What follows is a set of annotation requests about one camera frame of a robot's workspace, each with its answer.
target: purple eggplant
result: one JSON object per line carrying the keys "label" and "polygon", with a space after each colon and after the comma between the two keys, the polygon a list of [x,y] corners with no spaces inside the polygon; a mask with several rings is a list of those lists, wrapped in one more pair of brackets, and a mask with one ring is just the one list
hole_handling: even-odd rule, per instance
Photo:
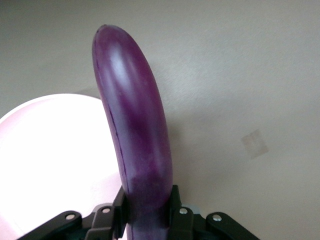
{"label": "purple eggplant", "polygon": [[101,26],[93,67],[130,205],[129,240],[165,240],[173,173],[165,114],[151,68],[134,39]]}

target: plastic eggplant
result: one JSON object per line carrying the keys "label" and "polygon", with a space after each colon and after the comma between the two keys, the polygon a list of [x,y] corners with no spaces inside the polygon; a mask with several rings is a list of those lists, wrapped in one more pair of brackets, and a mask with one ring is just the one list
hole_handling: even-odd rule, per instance
{"label": "plastic eggplant", "polygon": [[151,68],[123,29],[103,25],[93,67],[130,204],[129,240],[165,240],[172,161],[160,94]]}

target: gray surface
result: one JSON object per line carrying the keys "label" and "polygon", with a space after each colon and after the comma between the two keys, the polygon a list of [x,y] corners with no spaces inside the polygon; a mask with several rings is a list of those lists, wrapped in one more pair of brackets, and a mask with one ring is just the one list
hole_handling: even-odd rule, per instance
{"label": "gray surface", "polygon": [[157,80],[183,202],[261,240],[317,240],[319,13],[316,0],[1,1],[0,116],[97,96],[92,39],[118,25]]}

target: round white object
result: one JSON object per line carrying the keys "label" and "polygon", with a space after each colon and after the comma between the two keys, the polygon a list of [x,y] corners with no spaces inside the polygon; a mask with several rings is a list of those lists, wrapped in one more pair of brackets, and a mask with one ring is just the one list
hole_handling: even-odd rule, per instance
{"label": "round white object", "polygon": [[112,203],[121,180],[101,100],[55,94],[0,119],[0,239]]}

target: silver screw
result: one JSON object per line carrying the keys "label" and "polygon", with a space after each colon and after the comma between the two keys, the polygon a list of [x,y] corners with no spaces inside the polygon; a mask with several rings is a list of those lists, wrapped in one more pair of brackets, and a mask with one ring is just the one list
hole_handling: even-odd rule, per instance
{"label": "silver screw", "polygon": [[65,219],[66,219],[66,220],[71,220],[71,219],[74,219],[75,216],[76,216],[76,215],[74,215],[74,214],[69,214],[69,215],[65,216]]}
{"label": "silver screw", "polygon": [[218,215],[218,214],[213,215],[212,218],[216,222],[222,221],[222,217],[220,215]]}
{"label": "silver screw", "polygon": [[104,214],[107,214],[107,213],[109,213],[110,212],[110,208],[104,208],[104,209],[102,209],[102,212],[104,213]]}
{"label": "silver screw", "polygon": [[179,213],[180,213],[180,214],[187,214],[187,213],[188,213],[188,210],[183,207],[183,208],[180,208]]}

